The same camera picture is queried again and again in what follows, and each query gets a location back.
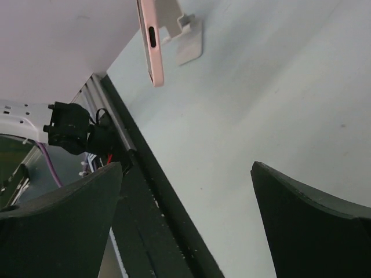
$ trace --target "pink smartphone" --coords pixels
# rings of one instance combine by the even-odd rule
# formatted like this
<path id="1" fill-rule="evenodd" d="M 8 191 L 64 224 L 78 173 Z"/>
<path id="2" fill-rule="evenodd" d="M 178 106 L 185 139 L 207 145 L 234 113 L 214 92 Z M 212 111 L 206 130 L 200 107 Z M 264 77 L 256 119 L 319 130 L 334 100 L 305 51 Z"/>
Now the pink smartphone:
<path id="1" fill-rule="evenodd" d="M 137 5 L 148 72 L 153 85 L 160 87 L 163 85 L 163 66 L 155 0 L 137 0 Z"/>

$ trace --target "white wall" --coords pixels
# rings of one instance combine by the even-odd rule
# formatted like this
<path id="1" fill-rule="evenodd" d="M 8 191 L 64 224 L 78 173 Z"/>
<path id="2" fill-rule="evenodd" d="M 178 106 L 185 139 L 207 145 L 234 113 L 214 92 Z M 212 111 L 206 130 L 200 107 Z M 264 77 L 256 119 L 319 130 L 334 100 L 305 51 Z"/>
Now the white wall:
<path id="1" fill-rule="evenodd" d="M 70 102 L 138 29 L 134 0 L 0 1 L 0 98 Z"/>
<path id="2" fill-rule="evenodd" d="M 140 34 L 108 74 L 226 277 L 274 277 L 255 160 L 371 206 L 371 2 L 188 0 L 205 52 L 165 86 Z"/>

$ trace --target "red wire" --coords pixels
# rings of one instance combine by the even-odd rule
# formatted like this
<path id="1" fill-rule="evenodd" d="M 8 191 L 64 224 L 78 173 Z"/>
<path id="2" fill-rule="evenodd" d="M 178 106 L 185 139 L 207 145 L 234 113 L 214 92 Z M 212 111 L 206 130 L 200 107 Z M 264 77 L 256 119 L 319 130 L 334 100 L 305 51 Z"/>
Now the red wire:
<path id="1" fill-rule="evenodd" d="M 112 155 L 108 155 L 108 160 L 107 160 L 107 164 L 110 164 L 112 161 Z"/>

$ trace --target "white phone stand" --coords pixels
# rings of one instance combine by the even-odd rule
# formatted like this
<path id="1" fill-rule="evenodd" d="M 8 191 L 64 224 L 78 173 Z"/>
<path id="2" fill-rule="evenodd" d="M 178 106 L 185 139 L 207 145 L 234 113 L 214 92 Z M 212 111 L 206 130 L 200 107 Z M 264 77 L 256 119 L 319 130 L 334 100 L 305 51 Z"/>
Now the white phone stand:
<path id="1" fill-rule="evenodd" d="M 156 0 L 159 28 L 169 33 L 162 44 L 174 39 L 178 41 L 176 63 L 183 65 L 202 55 L 202 20 L 193 14 L 186 15 L 178 0 Z"/>

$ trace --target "green surface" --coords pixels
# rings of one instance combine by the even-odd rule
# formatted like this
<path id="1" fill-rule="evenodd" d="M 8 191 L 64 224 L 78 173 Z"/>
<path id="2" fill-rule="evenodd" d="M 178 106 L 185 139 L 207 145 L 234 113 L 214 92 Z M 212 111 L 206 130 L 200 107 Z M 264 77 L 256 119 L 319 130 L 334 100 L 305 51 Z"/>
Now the green surface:
<path id="1" fill-rule="evenodd" d="M 0 137 L 0 183 L 7 180 L 17 169 L 19 164 L 31 150 L 32 145 L 23 145 L 21 141 Z M 14 188 L 7 188 L 0 196 L 0 208 L 8 203 L 13 195 L 17 185 Z"/>

